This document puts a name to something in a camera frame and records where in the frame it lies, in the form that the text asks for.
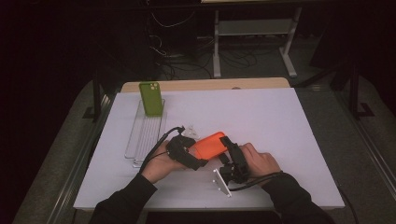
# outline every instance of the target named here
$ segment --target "orange phone case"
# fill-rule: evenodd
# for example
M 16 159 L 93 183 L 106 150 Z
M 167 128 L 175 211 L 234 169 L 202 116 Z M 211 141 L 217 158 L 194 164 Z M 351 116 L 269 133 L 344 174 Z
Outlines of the orange phone case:
M 220 141 L 220 138 L 223 136 L 225 136 L 224 133 L 218 132 L 196 142 L 192 146 L 195 148 L 195 158 L 210 160 L 225 152 L 227 147 Z

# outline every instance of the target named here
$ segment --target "white tabletop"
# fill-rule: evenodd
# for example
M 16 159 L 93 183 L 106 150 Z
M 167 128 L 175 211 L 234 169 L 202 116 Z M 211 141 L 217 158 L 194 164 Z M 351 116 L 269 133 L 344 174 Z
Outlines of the white tabletop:
M 270 152 L 282 170 L 293 175 L 324 209 L 344 207 L 323 159 L 295 90 L 254 89 L 221 91 L 163 91 L 168 131 L 193 125 L 202 137 L 224 132 L 238 144 L 251 142 L 260 152 Z M 123 189 L 138 169 L 124 158 L 140 101 L 137 92 L 119 93 L 93 154 L 76 198 L 77 209 L 93 209 L 113 192 Z M 176 171 L 156 184 L 158 191 L 148 210 L 262 210 L 274 206 L 257 187 L 218 191 L 210 161 L 198 171 Z

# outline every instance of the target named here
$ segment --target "table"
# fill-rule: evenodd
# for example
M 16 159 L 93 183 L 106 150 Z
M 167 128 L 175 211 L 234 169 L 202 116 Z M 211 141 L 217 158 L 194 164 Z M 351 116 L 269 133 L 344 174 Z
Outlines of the table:
M 93 209 L 114 191 L 124 188 L 138 171 L 124 158 L 140 100 L 137 84 L 126 83 L 116 96 L 76 198 L 74 207 L 77 209 Z M 223 131 L 235 143 L 252 142 L 260 146 L 259 151 L 271 152 L 282 169 L 295 176 L 311 193 L 316 204 L 324 209 L 344 207 L 297 95 L 286 79 L 163 81 L 160 86 L 167 106 L 166 130 L 193 123 L 202 137 Z M 220 166 L 219 161 L 213 160 L 198 171 L 173 172 L 156 184 L 159 190 L 145 209 L 274 208 L 269 196 L 258 187 L 233 192 L 231 198 L 218 191 L 212 180 L 213 169 Z
M 215 3 L 214 1 L 203 1 L 203 3 Z M 287 41 L 279 47 L 279 53 L 282 56 L 283 63 L 288 70 L 290 77 L 297 77 L 293 63 L 289 57 L 291 42 L 298 25 L 302 8 L 297 7 L 291 19 L 272 19 L 272 20 L 250 20 L 250 21 L 220 21 L 219 11 L 215 14 L 215 47 L 213 53 L 213 76 L 221 77 L 219 61 L 219 36 L 220 35 L 282 35 L 287 34 Z

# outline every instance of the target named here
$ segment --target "person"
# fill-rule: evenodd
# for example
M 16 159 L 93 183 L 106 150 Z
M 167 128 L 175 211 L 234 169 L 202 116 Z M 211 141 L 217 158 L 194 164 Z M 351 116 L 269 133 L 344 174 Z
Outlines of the person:
M 96 205 L 90 223 L 136 223 L 140 213 L 157 190 L 154 184 L 172 171 L 186 169 L 184 165 L 171 160 L 166 153 L 167 141 L 153 154 L 146 168 L 120 191 Z M 250 144 L 241 146 L 247 160 L 251 178 L 280 172 L 281 169 L 270 153 L 259 153 Z M 300 187 L 291 175 L 281 175 L 258 184 L 271 197 L 278 223 L 334 223 L 332 218 L 311 201 L 310 194 Z

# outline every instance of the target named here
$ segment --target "table leg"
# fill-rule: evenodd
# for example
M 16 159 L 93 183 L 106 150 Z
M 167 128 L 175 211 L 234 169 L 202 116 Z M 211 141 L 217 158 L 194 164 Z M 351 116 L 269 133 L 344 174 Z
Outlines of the table leg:
M 215 51 L 213 53 L 213 77 L 220 78 L 220 59 L 219 59 L 219 11 L 215 14 Z
M 293 63 L 291 62 L 291 59 L 289 57 L 289 50 L 291 46 L 291 42 L 293 41 L 294 34 L 298 25 L 298 20 L 301 15 L 302 8 L 297 7 L 296 11 L 294 13 L 293 20 L 290 24 L 289 32 L 288 32 L 288 39 L 286 41 L 286 44 L 283 47 L 279 48 L 280 55 L 282 55 L 283 63 L 286 66 L 286 69 L 288 69 L 289 76 L 290 77 L 297 77 L 297 73 L 294 69 Z

